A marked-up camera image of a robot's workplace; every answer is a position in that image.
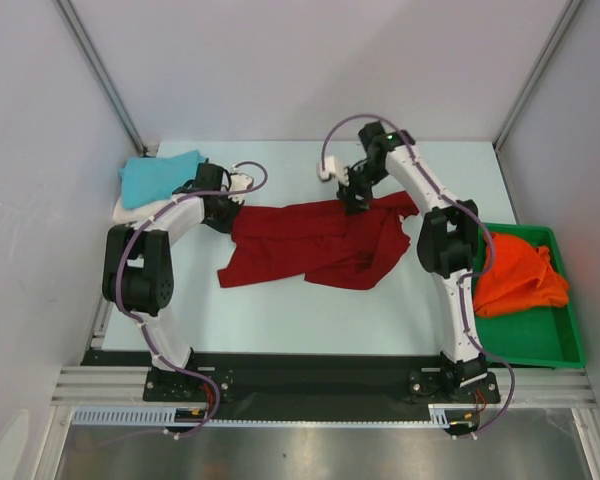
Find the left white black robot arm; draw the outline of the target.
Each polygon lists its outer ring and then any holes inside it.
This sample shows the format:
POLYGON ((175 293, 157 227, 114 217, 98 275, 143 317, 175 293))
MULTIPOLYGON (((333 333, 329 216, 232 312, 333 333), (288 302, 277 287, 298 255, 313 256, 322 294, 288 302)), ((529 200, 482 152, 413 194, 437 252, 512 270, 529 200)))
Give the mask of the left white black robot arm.
POLYGON ((254 185, 237 168, 203 163, 195 177, 139 220, 109 229, 102 291, 131 318, 144 338, 154 367, 169 371, 166 387, 177 398, 194 397, 201 376, 187 365, 192 349, 178 334, 170 307, 175 290, 172 247, 199 225, 229 234, 254 185))

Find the orange t shirt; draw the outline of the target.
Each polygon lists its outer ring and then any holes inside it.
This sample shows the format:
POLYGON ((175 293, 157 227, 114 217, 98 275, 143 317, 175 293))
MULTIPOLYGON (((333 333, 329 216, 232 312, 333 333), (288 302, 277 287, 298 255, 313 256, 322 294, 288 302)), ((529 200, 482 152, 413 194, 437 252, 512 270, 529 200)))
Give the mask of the orange t shirt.
POLYGON ((473 294, 477 316, 494 318, 536 307, 562 308, 569 302, 569 283, 552 266, 551 250, 505 233, 493 233, 495 254, 487 253, 489 271, 473 294))

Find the folded teal t shirt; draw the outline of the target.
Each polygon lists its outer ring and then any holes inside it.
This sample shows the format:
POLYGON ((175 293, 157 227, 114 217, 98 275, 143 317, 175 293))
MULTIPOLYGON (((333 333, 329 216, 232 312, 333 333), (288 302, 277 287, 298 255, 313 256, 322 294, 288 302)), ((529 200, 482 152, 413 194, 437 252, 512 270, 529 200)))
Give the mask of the folded teal t shirt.
POLYGON ((172 192, 193 179, 207 161, 198 150, 172 157, 130 157, 118 170, 121 202, 127 210, 169 199, 172 192))

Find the left aluminium corner post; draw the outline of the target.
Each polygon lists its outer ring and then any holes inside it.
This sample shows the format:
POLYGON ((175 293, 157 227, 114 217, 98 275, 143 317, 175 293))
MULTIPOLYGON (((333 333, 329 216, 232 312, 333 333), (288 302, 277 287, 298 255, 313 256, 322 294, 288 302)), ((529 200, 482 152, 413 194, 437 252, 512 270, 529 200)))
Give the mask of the left aluminium corner post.
POLYGON ((133 150, 140 156, 144 156, 147 153, 147 145, 143 141, 122 95, 74 3, 70 0, 53 0, 52 3, 93 74, 133 150))

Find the green plastic tray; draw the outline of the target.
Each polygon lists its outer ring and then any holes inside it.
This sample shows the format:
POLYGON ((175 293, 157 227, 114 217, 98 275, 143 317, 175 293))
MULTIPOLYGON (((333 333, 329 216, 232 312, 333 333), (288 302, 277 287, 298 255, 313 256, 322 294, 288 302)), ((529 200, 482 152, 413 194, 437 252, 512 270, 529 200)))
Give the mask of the green plastic tray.
MULTIPOLYGON (((553 268, 567 281, 558 242, 550 228, 502 223, 489 223, 487 228, 491 236, 505 233, 533 246, 549 247, 553 268)), ((571 289, 569 302, 562 308, 536 307, 494 318, 475 316, 483 347, 511 364, 550 368, 586 365, 571 289)))

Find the folded white t shirt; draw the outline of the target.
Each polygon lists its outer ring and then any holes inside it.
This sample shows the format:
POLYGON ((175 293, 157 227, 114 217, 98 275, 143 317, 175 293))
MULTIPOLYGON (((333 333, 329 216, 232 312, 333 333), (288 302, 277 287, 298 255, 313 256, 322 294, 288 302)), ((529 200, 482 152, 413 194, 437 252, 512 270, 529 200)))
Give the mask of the folded white t shirt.
POLYGON ((114 206, 112 220, 116 225, 146 221, 164 208, 168 203, 168 200, 160 200, 138 208, 127 209, 123 205, 122 198, 119 197, 114 206))

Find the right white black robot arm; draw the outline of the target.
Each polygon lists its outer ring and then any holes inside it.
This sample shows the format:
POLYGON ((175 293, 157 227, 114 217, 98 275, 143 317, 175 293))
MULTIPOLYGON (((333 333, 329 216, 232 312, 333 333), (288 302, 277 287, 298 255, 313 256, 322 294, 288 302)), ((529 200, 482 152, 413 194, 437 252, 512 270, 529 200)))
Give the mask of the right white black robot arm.
POLYGON ((348 214, 369 210, 373 187, 387 177, 414 201, 422 215, 418 260, 432 275, 445 321, 441 352, 449 363, 460 365, 443 373, 441 388, 449 399, 464 401, 478 385, 475 374, 465 366, 486 369, 469 305, 474 257, 485 225, 473 201, 459 199, 436 177, 406 131, 388 132, 375 121, 364 125, 358 138, 365 152, 362 160, 344 166, 329 157, 323 164, 337 178, 337 198, 348 214))

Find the aluminium corner post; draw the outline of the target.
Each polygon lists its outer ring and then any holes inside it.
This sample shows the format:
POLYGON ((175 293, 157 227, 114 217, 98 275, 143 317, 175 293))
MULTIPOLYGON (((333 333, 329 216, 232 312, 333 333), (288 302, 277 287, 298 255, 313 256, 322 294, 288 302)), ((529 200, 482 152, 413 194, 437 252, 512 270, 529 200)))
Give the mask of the aluminium corner post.
POLYGON ((133 150, 140 156, 144 156, 147 153, 147 145, 143 141, 122 95, 74 3, 70 0, 53 0, 52 3, 93 74, 133 150))
POLYGON ((586 1, 584 0, 569 0, 565 3, 492 142, 497 154, 504 147, 585 5, 586 1))

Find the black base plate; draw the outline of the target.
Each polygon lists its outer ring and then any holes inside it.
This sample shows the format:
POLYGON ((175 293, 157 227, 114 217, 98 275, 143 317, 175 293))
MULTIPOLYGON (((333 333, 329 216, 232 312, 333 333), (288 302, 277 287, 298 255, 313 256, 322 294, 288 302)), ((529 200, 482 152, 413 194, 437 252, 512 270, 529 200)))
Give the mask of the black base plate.
POLYGON ((464 386, 441 356, 197 353, 188 369, 214 381, 163 371, 146 352, 92 350, 84 367, 141 367, 150 403, 219 407, 218 420, 393 422, 423 420, 433 404, 481 410, 501 395, 496 377, 464 386))

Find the dark red t shirt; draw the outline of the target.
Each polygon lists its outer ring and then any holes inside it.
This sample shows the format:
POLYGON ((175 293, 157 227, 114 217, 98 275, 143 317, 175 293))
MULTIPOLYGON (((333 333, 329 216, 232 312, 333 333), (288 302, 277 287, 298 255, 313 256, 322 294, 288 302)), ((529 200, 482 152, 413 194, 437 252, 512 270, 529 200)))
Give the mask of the dark red t shirt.
POLYGON ((313 284, 372 289, 409 249, 402 221, 418 214, 404 191, 353 215, 337 200, 245 207, 231 234, 234 253, 217 272, 219 284, 234 288, 302 275, 313 284))

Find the aluminium frame rail front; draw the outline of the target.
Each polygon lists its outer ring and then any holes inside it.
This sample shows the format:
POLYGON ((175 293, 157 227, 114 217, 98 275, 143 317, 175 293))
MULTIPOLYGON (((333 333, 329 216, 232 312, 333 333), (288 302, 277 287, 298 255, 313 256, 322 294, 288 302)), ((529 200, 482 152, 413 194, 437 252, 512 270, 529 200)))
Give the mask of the aluminium frame rail front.
MULTIPOLYGON (((70 366, 59 375, 52 402, 57 405, 138 405, 149 369, 141 366, 70 366)), ((513 408, 595 408, 593 390, 582 369, 516 368, 511 380, 504 368, 494 370, 498 386, 513 408)))

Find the right aluminium corner post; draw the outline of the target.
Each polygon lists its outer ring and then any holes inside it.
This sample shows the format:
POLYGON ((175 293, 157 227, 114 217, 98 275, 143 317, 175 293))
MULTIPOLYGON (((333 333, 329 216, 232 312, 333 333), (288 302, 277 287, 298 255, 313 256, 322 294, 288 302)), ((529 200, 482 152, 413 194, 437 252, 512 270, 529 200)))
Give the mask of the right aluminium corner post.
POLYGON ((504 147, 585 5, 586 1, 584 0, 569 0, 565 3, 492 142, 497 154, 504 147))

